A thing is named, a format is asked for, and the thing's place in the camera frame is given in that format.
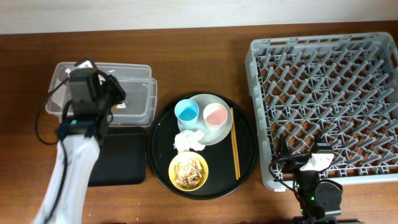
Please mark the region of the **white tissue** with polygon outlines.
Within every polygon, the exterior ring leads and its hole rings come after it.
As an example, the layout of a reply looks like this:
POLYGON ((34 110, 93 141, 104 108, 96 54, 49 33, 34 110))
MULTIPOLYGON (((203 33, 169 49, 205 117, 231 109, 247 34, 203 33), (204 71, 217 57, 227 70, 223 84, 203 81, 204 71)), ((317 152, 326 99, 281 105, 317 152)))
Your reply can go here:
POLYGON ((205 148, 204 144, 199 143, 204 136, 202 131, 184 130, 178 133, 174 139, 174 148, 178 153, 188 152, 193 149, 194 151, 202 151, 205 148))

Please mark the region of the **food scraps and shells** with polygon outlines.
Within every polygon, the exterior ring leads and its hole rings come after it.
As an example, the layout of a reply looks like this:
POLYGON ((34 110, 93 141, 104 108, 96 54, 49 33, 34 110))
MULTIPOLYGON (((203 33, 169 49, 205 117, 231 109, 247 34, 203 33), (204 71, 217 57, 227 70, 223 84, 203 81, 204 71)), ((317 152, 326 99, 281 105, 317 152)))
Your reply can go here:
POLYGON ((185 189, 197 187, 205 173, 200 161, 197 158, 187 159, 178 162, 174 167, 175 182, 185 189))

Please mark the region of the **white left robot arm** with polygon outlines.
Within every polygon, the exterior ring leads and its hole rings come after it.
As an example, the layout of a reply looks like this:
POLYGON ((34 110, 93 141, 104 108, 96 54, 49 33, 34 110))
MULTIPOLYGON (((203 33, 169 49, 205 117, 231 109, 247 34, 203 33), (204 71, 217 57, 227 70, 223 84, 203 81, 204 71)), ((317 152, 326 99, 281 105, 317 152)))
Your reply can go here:
POLYGON ((116 77, 88 58, 61 84, 69 86, 72 98, 56 130, 57 160, 34 223, 81 223, 91 171, 113 121, 111 108, 126 97, 116 77))

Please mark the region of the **yellow bowl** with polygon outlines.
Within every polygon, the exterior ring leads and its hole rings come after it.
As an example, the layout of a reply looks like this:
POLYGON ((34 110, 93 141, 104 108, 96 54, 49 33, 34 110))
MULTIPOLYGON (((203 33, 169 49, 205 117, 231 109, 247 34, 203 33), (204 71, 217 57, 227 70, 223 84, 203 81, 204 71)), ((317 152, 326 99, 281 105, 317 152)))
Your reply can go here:
POLYGON ((184 192, 191 192, 194 190, 198 190, 206 182, 206 180, 208 178, 208 174, 209 174, 209 169, 208 169, 208 164, 206 163, 206 160, 201 155, 199 155, 198 153, 195 153, 195 152, 180 153, 177 156, 175 156, 169 164, 169 179, 170 179, 170 181, 176 188, 178 188, 179 190, 182 190, 184 192), (193 189, 185 189, 176 184, 175 176, 174 176, 174 174, 175 174, 174 167, 178 162, 185 161, 187 159, 194 159, 194 158, 197 158, 200 161, 202 167, 205 170, 205 173, 202 177, 200 184, 197 187, 195 187, 193 189))

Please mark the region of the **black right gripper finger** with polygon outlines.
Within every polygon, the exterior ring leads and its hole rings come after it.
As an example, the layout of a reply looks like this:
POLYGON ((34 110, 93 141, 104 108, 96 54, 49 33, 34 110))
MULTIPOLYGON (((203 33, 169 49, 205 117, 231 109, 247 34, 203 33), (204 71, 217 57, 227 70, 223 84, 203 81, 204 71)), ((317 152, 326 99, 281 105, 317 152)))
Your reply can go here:
POLYGON ((332 153, 333 148, 325 142, 319 135, 314 137, 313 153, 332 153))
POLYGON ((277 157, 287 157, 289 155, 289 149, 287 146, 287 141, 283 134, 279 135, 277 157))

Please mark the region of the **blue cup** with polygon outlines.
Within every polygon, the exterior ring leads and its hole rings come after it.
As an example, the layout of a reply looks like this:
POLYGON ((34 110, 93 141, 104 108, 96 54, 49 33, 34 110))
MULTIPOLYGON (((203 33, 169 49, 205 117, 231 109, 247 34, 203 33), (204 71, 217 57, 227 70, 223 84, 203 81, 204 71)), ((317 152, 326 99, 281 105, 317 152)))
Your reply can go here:
POLYGON ((184 99, 175 105, 174 113, 183 126, 192 127, 197 123, 199 107, 195 101, 184 99))

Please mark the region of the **gold foil wrapper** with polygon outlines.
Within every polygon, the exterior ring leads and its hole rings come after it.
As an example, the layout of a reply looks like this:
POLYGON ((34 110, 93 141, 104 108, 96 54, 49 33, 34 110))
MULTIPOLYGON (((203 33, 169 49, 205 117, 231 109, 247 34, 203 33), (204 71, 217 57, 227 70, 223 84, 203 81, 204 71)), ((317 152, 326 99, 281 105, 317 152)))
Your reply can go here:
POLYGON ((126 109, 126 104, 120 103, 120 104, 114 105, 114 106, 112 106, 112 109, 126 109))

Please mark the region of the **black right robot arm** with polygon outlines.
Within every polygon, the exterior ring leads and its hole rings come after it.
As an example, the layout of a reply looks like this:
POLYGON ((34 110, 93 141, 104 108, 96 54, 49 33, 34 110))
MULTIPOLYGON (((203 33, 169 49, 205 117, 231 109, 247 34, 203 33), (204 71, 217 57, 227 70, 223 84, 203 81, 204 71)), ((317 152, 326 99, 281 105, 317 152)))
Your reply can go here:
POLYGON ((289 186, 275 174, 273 178, 291 190, 300 204, 301 216, 294 217, 298 224, 337 223, 341 215, 340 203, 343 186, 329 179, 321 179, 320 172, 328 169, 334 158, 330 144, 315 136, 314 144, 307 153, 291 155, 285 137, 279 136, 276 158, 269 168, 280 165, 282 172, 293 175, 293 184, 289 186))

